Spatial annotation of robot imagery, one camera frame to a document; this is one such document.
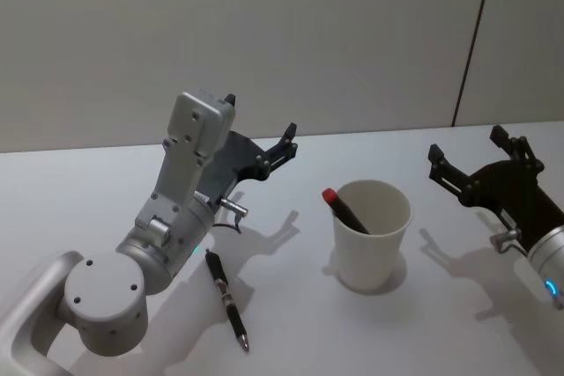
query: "paper cup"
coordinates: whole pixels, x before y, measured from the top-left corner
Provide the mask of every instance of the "paper cup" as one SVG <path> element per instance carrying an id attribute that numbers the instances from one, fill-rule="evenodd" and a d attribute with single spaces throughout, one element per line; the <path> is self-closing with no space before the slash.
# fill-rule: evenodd
<path id="1" fill-rule="evenodd" d="M 355 291 L 376 290 L 396 265 L 412 207 L 404 193 L 382 181 L 349 182 L 337 193 L 369 232 L 354 231 L 333 216 L 339 278 Z"/>

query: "pen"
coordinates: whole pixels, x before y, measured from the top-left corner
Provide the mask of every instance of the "pen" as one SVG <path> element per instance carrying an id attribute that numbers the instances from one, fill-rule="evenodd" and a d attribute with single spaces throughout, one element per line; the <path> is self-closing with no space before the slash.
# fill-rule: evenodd
<path id="1" fill-rule="evenodd" d="M 332 188 L 327 188 L 322 193 L 323 200 L 335 213 L 338 220 L 343 222 L 344 225 L 353 229 L 356 232 L 368 233 L 367 228 L 359 221 L 359 219 L 354 215 L 353 211 L 346 205 L 346 203 L 341 200 L 338 194 Z"/>
<path id="2" fill-rule="evenodd" d="M 223 307 L 226 309 L 227 317 L 229 317 L 229 321 L 231 322 L 237 341 L 239 341 L 239 345 L 245 350 L 245 352 L 249 352 L 249 337 L 247 336 L 247 330 L 243 326 L 239 310 L 237 310 L 233 297 L 229 293 L 229 284 L 227 283 L 226 274 L 221 266 L 221 260 L 217 254 L 213 253 L 209 249 L 206 249 L 205 262 L 208 264 L 213 282 L 215 283 L 219 295 L 221 296 Z"/>

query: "wall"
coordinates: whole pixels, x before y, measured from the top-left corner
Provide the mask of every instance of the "wall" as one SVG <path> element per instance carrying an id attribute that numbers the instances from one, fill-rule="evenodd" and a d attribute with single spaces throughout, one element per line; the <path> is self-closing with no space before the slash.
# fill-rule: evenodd
<path id="1" fill-rule="evenodd" d="M 0 151 L 157 143 L 177 93 L 279 135 L 449 125 L 479 0 L 0 0 Z"/>
<path id="2" fill-rule="evenodd" d="M 564 119 L 564 3 L 486 0 L 458 125 Z"/>

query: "robotic arm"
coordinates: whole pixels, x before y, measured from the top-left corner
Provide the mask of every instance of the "robotic arm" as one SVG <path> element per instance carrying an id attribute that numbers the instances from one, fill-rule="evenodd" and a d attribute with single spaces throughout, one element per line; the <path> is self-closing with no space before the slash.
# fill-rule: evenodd
<path id="1" fill-rule="evenodd" d="M 490 139 L 509 160 L 486 165 L 468 176 L 452 166 L 441 149 L 429 149 L 429 178 L 452 194 L 465 207 L 493 212 L 508 229 L 491 237 L 495 250 L 514 247 L 525 255 L 545 281 L 554 305 L 564 303 L 564 212 L 538 186 L 537 175 L 545 166 L 535 158 L 527 139 L 509 138 L 501 126 Z"/>
<path id="2" fill-rule="evenodd" d="M 38 268 L 0 318 L 0 373 L 70 376 L 45 355 L 65 323 L 102 356 L 134 348 L 148 324 L 146 295 L 164 291 L 212 228 L 221 207 L 236 222 L 247 210 L 228 200 L 240 181 L 264 181 L 295 157 L 296 125 L 268 151 L 230 131 L 235 97 L 184 93 L 163 140 L 155 189 L 115 252 L 59 255 Z"/>

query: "white table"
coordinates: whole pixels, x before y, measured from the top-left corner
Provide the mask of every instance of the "white table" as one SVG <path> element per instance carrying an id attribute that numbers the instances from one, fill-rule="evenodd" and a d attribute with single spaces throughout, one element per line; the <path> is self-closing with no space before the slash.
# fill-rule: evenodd
<path id="1" fill-rule="evenodd" d="M 526 135 L 546 170 L 540 185 L 564 205 L 564 122 L 507 125 Z M 214 230 L 251 351 L 226 321 L 204 248 L 149 298 L 148 333 L 132 352 L 100 358 L 73 328 L 49 356 L 83 375 L 554 375 L 564 372 L 564 312 L 515 252 L 497 255 L 494 215 L 466 209 L 428 179 L 428 147 L 471 173 L 503 159 L 491 127 L 299 137 L 297 158 L 266 182 L 244 182 L 243 234 Z M 260 140 L 268 146 L 272 140 Z M 160 146 L 0 155 L 0 292 L 56 250 L 113 250 L 156 181 Z M 348 291 L 334 275 L 324 188 L 380 179 L 402 189 L 414 218 L 391 282 L 379 295 Z M 433 260 L 432 240 L 443 253 Z"/>

